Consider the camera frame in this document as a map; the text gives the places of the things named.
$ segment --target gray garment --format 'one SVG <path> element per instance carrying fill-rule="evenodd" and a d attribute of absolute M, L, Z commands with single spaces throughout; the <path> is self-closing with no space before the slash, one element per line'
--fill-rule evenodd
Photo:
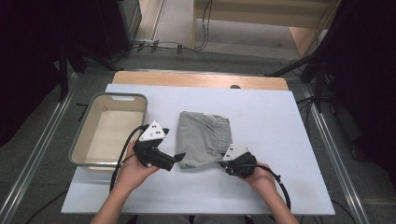
<path fill-rule="evenodd" d="M 230 144 L 230 121 L 218 115 L 181 112 L 177 126 L 177 153 L 186 152 L 180 168 L 194 168 L 222 158 Z"/>
<path fill-rule="evenodd" d="M 142 215 L 137 216 L 137 224 L 190 224 L 189 216 Z M 194 224 L 245 224 L 243 216 L 195 216 Z"/>

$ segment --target plastic bin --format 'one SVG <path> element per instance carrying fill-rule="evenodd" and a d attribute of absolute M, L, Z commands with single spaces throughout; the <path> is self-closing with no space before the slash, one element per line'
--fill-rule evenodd
<path fill-rule="evenodd" d="M 147 98 L 142 94 L 95 95 L 78 129 L 69 160 L 90 169 L 113 169 L 129 134 L 145 123 L 147 108 Z"/>

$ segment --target black stand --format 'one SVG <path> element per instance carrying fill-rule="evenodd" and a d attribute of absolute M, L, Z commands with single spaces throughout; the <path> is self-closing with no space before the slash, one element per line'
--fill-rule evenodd
<path fill-rule="evenodd" d="M 347 1 L 341 2 L 328 33 L 313 53 L 295 63 L 290 64 L 285 68 L 280 69 L 279 71 L 266 75 L 266 77 L 281 77 L 286 73 L 306 64 L 304 71 L 301 73 L 300 79 L 303 83 L 309 83 L 314 78 L 314 76 L 318 76 L 314 102 L 318 112 L 321 113 L 322 110 L 320 107 L 320 100 L 326 74 L 327 52 L 331 47 L 334 37 L 340 29 L 343 20 L 346 19 L 347 15 L 357 4 L 358 1 L 355 1 L 354 4 L 349 4 Z"/>
<path fill-rule="evenodd" d="M 108 63 L 100 56 L 92 52 L 91 50 L 77 44 L 77 43 L 69 43 L 68 41 L 64 41 L 63 44 L 59 47 L 59 72 L 61 76 L 61 95 L 59 97 L 59 102 L 61 102 L 66 94 L 69 91 L 68 83 L 67 83 L 67 60 L 72 65 L 75 72 L 84 73 L 87 69 L 87 64 L 85 64 L 84 60 L 82 60 L 81 55 L 87 55 L 94 59 L 96 62 L 102 64 L 106 68 L 112 71 L 122 71 L 123 68 L 117 68 L 111 63 Z"/>

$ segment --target folded fabric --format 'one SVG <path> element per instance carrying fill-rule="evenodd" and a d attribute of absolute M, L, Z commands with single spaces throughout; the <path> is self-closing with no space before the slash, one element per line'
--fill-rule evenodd
<path fill-rule="evenodd" d="M 194 168 L 222 158 L 233 142 L 230 121 L 218 115 L 181 112 L 177 126 L 177 153 L 186 152 L 182 169 Z"/>

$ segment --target white tabletop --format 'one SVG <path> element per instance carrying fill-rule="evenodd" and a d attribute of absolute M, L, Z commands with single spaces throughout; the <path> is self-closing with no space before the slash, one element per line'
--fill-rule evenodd
<path fill-rule="evenodd" d="M 333 215 L 332 203 L 291 91 L 257 91 L 109 84 L 106 91 L 142 93 L 148 123 L 170 132 L 159 149 L 173 156 L 181 111 L 230 120 L 233 143 L 248 146 L 258 161 L 282 176 L 295 215 Z M 63 213 L 95 213 L 108 194 L 110 172 L 78 167 Z M 136 189 L 123 207 L 135 214 L 270 214 L 248 184 L 219 165 L 171 172 L 160 170 Z"/>

